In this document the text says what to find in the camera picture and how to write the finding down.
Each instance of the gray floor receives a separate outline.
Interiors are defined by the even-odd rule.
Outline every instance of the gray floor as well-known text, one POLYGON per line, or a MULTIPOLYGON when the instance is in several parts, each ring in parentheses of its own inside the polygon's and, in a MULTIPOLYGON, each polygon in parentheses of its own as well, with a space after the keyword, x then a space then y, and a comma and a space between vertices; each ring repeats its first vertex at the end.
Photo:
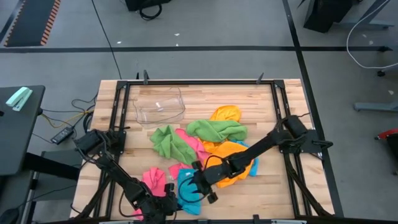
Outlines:
MULTIPOLYGON (((17 0, 0 0, 0 26, 6 23, 17 0)), ((302 28, 307 5, 297 9, 299 0, 289 0, 301 46, 345 46, 348 30, 332 27, 328 34, 302 28)), ((348 14, 358 19, 371 4, 365 0, 348 14)), ((293 46, 283 4, 280 0, 173 0, 164 6, 159 19, 143 21, 117 0, 95 0, 113 47, 164 47, 201 45, 293 46)), ((398 25, 392 1, 380 19, 398 25)), ((384 45, 396 42, 398 28, 358 30, 352 45, 384 45)), ((49 42, 44 47, 107 47, 106 39, 90 0, 64 0, 49 42)), ((396 63, 394 52, 353 52, 365 65, 396 63)), ((357 101, 398 100, 398 72, 386 77, 357 66, 346 52, 304 52, 305 64, 317 102, 326 138, 335 143, 331 161, 346 217, 397 220, 397 169, 385 143, 373 137, 396 128, 391 113, 356 112, 357 101)), ((301 78, 295 52, 124 52, 116 53, 123 78, 135 78, 146 69, 151 78, 301 78)), ((100 80, 117 79, 110 53, 0 54, 0 86, 45 85, 43 108, 72 109, 74 98, 91 99, 100 80)), ((49 115, 67 119, 70 114, 49 115)), ((53 130, 39 118, 34 133, 49 139, 53 130)), ((83 131, 78 127, 79 135, 83 131)), ((29 151, 71 149, 72 143, 50 145, 32 138, 29 151)), ((41 202, 35 220, 64 220, 70 201, 41 202)))

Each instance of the floor mat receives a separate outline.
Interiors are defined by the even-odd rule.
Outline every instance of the floor mat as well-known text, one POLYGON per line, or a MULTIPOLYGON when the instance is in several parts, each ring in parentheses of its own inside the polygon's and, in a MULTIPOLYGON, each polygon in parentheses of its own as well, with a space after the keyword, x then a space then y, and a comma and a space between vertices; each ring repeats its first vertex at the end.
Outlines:
POLYGON ((50 37, 60 0, 25 0, 4 42, 6 47, 45 45, 50 37))

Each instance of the transparent bowl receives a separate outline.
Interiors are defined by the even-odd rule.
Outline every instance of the transparent bowl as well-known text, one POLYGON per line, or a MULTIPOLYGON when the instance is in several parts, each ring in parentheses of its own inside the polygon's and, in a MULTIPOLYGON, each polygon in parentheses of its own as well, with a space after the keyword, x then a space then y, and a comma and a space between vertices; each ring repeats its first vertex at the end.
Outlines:
POLYGON ((137 123, 146 129, 175 123, 184 118, 185 105, 180 88, 177 87, 165 91, 140 91, 132 104, 137 123))

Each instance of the green object on desk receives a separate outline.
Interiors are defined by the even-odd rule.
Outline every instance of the green object on desk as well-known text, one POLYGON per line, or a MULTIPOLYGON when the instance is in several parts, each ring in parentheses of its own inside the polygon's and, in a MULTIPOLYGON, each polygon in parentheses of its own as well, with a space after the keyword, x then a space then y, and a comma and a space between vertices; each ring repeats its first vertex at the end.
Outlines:
POLYGON ((21 87, 6 102, 7 106, 12 106, 12 110, 20 111, 32 94, 32 90, 21 87))
POLYGON ((248 135, 248 129, 236 121, 200 119, 188 124, 187 134, 211 142, 222 142, 225 139, 243 141, 248 135))
POLYGON ((154 150, 163 157, 174 158, 186 165, 191 165, 197 160, 195 151, 175 133, 170 125, 156 129, 150 141, 154 143, 154 150))

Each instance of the black desk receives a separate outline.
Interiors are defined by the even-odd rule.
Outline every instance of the black desk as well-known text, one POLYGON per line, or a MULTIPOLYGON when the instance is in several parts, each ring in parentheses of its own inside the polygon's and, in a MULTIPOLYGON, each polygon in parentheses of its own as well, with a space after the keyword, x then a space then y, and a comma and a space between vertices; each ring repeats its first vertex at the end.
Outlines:
MULTIPOLYGON (((33 90, 20 112, 13 111, 6 101, 20 88, 0 88, 0 215, 27 200, 34 172, 42 172, 78 180, 80 170, 27 152, 30 137, 41 114, 44 86, 27 86, 33 90)), ((20 207, 18 223, 25 206, 20 207)))
POLYGON ((334 22, 340 22, 353 5, 352 0, 310 1, 304 28, 326 33, 334 22))
POLYGON ((41 114, 45 87, 27 86, 33 93, 21 111, 13 111, 6 101, 20 88, 0 88, 0 176, 15 175, 23 169, 77 180, 79 169, 27 152, 30 137, 41 114))

